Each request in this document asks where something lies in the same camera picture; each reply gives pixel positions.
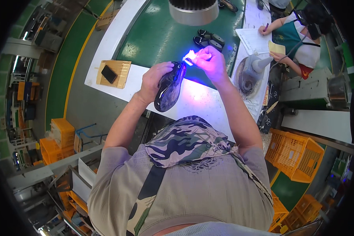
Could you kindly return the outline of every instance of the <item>woman's hand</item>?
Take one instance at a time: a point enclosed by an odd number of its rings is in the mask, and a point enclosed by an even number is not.
[[[288,64],[288,62],[291,60],[289,57],[285,57],[286,55],[284,55],[282,53],[275,53],[272,51],[270,52],[270,56],[272,56],[276,62],[283,63],[283,64]]]
[[[137,92],[139,99],[149,105],[155,101],[157,92],[159,91],[159,81],[163,75],[173,70],[174,64],[171,62],[163,62],[152,66],[143,74],[142,86]]]
[[[224,56],[213,46],[199,50],[196,55],[193,63],[204,70],[215,87],[230,81]]]
[[[264,32],[265,28],[266,28],[265,26],[261,25],[261,26],[258,28],[258,32],[259,32],[260,34],[262,34],[262,35],[268,35],[268,34],[270,34],[270,33],[271,33],[270,28],[268,27],[268,28],[266,29],[266,31]]]

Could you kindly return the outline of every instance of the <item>black backpack strap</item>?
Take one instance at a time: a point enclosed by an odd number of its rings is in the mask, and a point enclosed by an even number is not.
[[[315,44],[315,43],[304,43],[303,42],[303,44],[305,44],[305,45],[312,45],[312,46],[316,46],[316,47],[321,47],[319,44]]]

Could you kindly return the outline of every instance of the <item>man's left hand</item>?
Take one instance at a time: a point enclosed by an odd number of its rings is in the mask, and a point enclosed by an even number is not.
[[[284,55],[282,53],[275,53],[272,51],[270,52],[270,56],[272,56],[276,62],[283,63],[283,64],[288,64],[289,60],[291,60],[289,57],[285,57],[286,55]]]
[[[142,87],[138,95],[142,102],[147,105],[155,101],[157,92],[159,91],[159,81],[163,75],[173,70],[174,64],[171,62],[163,62],[152,66],[143,74]]]

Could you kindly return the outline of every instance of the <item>gray t-shirt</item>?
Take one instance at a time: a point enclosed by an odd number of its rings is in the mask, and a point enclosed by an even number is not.
[[[248,150],[245,164],[270,192],[263,152]],[[152,167],[141,144],[131,157],[122,147],[106,148],[88,200],[90,220],[102,236],[126,235],[127,221]],[[207,221],[222,221],[268,230],[272,204],[231,155],[169,167],[139,235]]]

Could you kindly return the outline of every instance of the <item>man's right hand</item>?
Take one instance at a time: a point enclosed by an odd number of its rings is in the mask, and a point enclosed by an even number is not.
[[[207,46],[197,53],[193,63],[205,71],[207,77],[215,87],[230,81],[223,54],[213,46]]]
[[[268,34],[270,34],[270,33],[271,33],[270,28],[268,27],[268,28],[266,29],[266,31],[264,32],[265,28],[266,28],[265,26],[261,25],[261,26],[258,28],[258,32],[259,32],[260,34],[262,34],[262,35],[268,35]]]

